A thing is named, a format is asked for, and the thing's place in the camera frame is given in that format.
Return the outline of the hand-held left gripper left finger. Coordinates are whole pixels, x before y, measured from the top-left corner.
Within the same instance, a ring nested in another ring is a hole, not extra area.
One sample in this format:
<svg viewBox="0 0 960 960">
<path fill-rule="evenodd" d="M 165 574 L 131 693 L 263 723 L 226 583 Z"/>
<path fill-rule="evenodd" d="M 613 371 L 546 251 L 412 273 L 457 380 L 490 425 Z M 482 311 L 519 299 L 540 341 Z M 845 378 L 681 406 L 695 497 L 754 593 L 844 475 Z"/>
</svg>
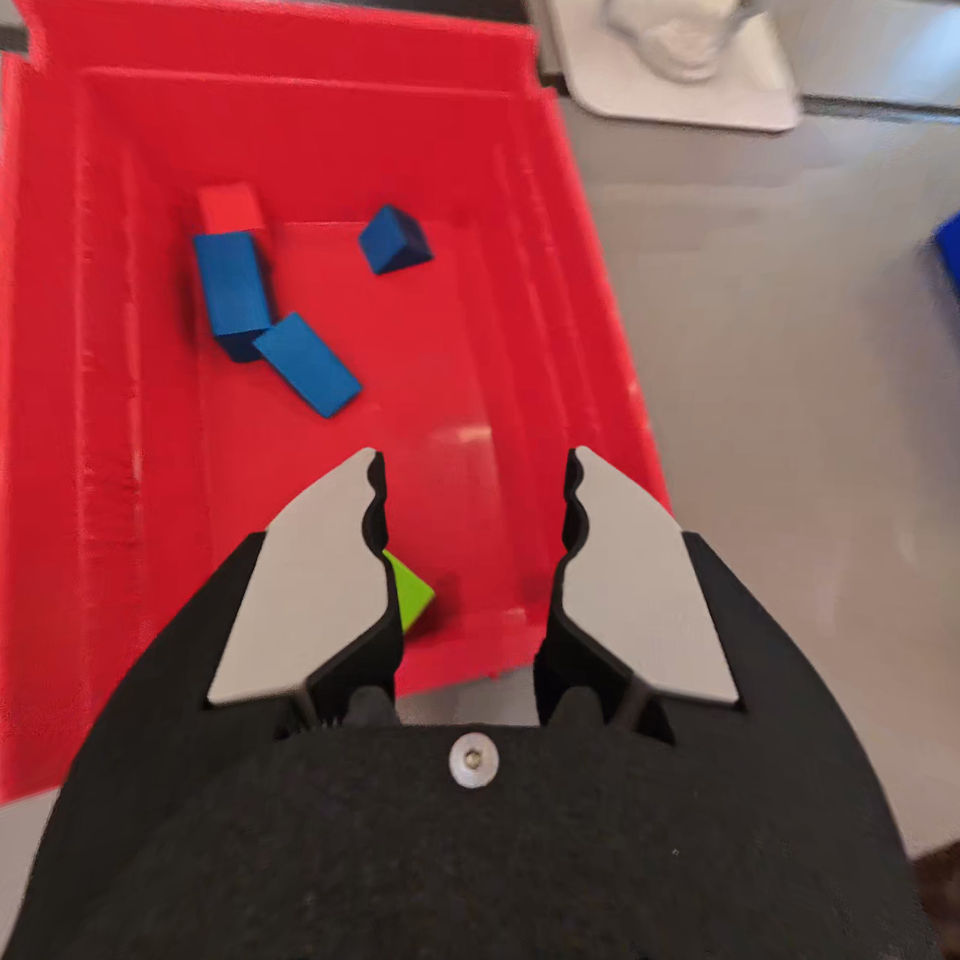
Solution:
<svg viewBox="0 0 960 960">
<path fill-rule="evenodd" d="M 389 541 L 386 463 L 364 447 L 307 486 L 268 525 L 221 659 L 212 706 L 293 700 L 342 721 L 358 690 L 390 705 L 404 654 Z"/>
</svg>

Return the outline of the white board stand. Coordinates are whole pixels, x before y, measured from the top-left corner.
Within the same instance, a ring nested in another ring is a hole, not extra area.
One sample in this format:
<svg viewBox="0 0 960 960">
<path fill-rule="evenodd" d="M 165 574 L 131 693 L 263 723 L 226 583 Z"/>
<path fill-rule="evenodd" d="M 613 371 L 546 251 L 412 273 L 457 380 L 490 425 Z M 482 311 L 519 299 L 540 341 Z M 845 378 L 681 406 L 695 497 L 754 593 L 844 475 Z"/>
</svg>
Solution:
<svg viewBox="0 0 960 960">
<path fill-rule="evenodd" d="M 784 134 L 797 84 L 765 2 L 544 3 L 569 97 L 621 121 Z"/>
</svg>

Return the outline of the green wooden block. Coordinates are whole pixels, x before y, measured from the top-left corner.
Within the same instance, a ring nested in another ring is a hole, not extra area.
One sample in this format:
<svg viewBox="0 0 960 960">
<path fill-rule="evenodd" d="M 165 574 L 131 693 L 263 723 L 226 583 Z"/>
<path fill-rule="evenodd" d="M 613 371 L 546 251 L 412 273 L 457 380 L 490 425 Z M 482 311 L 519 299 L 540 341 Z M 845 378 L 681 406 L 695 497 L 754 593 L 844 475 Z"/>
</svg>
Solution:
<svg viewBox="0 0 960 960">
<path fill-rule="evenodd" d="M 382 554 L 393 573 L 401 629 L 406 637 L 434 602 L 436 591 L 390 550 L 384 549 Z"/>
</svg>

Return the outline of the red plastic bin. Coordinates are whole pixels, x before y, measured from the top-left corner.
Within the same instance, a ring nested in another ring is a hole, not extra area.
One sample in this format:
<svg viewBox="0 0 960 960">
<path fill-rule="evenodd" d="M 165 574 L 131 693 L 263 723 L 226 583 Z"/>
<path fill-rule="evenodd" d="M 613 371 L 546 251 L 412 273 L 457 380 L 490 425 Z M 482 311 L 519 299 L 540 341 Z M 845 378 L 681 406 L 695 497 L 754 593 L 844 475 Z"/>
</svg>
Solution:
<svg viewBox="0 0 960 960">
<path fill-rule="evenodd" d="M 402 694 L 528 665 L 587 446 L 670 508 L 561 102 L 524 24 L 282 2 L 20 2 L 2 66 L 2 802 L 59 787 L 154 636 L 356 450 L 437 591 Z M 331 418 L 210 332 L 197 191 L 249 183 L 272 324 Z M 433 261 L 375 275 L 385 205 Z"/>
</svg>

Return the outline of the grey desk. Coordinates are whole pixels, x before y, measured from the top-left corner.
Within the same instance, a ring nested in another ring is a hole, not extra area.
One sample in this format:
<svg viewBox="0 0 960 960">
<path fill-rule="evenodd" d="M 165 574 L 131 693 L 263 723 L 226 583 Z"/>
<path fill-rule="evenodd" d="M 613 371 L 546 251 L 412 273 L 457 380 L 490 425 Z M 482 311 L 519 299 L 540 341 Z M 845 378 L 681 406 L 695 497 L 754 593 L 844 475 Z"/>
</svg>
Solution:
<svg viewBox="0 0 960 960">
<path fill-rule="evenodd" d="M 675 516 L 820 671 L 909 853 L 958 840 L 958 125 L 558 100 Z"/>
</svg>

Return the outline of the red wooden block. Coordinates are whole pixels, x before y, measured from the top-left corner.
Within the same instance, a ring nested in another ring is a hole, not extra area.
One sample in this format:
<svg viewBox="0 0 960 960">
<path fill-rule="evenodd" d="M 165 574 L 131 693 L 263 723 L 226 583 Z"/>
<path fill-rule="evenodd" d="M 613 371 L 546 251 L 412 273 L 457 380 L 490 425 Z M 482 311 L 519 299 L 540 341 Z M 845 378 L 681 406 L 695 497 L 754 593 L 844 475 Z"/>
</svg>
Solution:
<svg viewBox="0 0 960 960">
<path fill-rule="evenodd" d="M 204 234 L 247 233 L 267 242 L 267 220 L 258 193 L 248 182 L 202 186 L 197 200 Z"/>
</svg>

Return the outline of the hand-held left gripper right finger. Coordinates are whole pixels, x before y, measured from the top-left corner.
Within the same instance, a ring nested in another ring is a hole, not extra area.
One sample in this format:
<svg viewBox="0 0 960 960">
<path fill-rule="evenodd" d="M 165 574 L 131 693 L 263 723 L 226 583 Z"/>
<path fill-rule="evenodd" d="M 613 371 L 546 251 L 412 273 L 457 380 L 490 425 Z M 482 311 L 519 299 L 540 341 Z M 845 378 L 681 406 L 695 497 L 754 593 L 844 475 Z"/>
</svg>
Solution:
<svg viewBox="0 0 960 960">
<path fill-rule="evenodd" d="M 569 690 L 592 690 L 612 721 L 637 690 L 733 708 L 738 687 L 685 533 L 646 488 L 588 446 L 568 452 L 558 561 L 535 655 L 535 706 L 549 721 Z"/>
</svg>

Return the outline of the blue plastic bin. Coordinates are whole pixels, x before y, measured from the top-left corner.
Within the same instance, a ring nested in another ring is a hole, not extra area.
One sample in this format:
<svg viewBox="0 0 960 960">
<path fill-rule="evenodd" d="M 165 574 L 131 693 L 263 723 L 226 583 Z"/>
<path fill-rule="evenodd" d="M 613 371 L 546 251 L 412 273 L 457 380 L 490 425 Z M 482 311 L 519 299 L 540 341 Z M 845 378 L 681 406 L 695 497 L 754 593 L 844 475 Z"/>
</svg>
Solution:
<svg viewBox="0 0 960 960">
<path fill-rule="evenodd" d="M 959 212 L 941 222 L 932 234 L 933 245 L 942 262 L 951 290 L 959 301 Z"/>
</svg>

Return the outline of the blue triangular wooden block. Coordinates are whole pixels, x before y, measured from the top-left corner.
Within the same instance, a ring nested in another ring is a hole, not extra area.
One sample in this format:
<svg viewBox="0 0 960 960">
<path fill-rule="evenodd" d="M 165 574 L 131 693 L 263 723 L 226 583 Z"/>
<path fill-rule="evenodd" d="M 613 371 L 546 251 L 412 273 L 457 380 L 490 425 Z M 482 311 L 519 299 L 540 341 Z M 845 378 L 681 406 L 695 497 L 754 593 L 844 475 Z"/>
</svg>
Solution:
<svg viewBox="0 0 960 960">
<path fill-rule="evenodd" d="M 367 266 L 376 276 L 424 265 L 434 252 L 421 224 L 392 204 L 383 205 L 358 237 Z"/>
</svg>

